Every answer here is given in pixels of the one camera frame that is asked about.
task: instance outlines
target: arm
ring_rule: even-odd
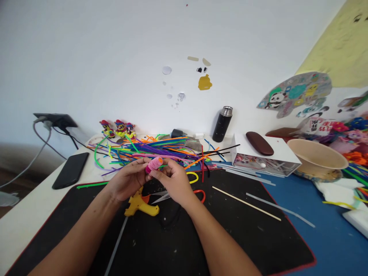
[[[185,170],[171,159],[165,159],[164,164],[168,166],[163,173],[151,171],[148,178],[158,179],[191,217],[211,275],[261,275],[248,255],[193,193]]]
[[[121,169],[65,238],[29,275],[86,275],[122,201],[134,195],[148,180],[145,168],[149,161],[149,158],[141,158]]]

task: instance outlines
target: paper bowl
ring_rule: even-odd
[[[317,142],[293,139],[288,146],[302,162],[298,170],[307,174],[324,174],[349,166],[344,156],[334,149]]]

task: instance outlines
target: wall outlet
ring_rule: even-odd
[[[50,122],[52,122],[53,127],[58,127],[60,129],[65,129],[67,127],[78,127],[73,121],[72,117],[68,114],[50,114],[50,113],[33,113],[37,118],[45,116]]]

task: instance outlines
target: white box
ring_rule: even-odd
[[[245,134],[235,133],[231,149],[231,159],[234,166],[245,167],[256,171],[289,176],[301,162],[285,141],[281,138],[262,136],[273,148],[274,154],[264,156],[250,144]]]

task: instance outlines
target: thermos bottle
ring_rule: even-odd
[[[233,116],[233,108],[224,106],[217,119],[216,127],[212,139],[215,142],[222,142],[227,128],[230,124],[231,117]]]

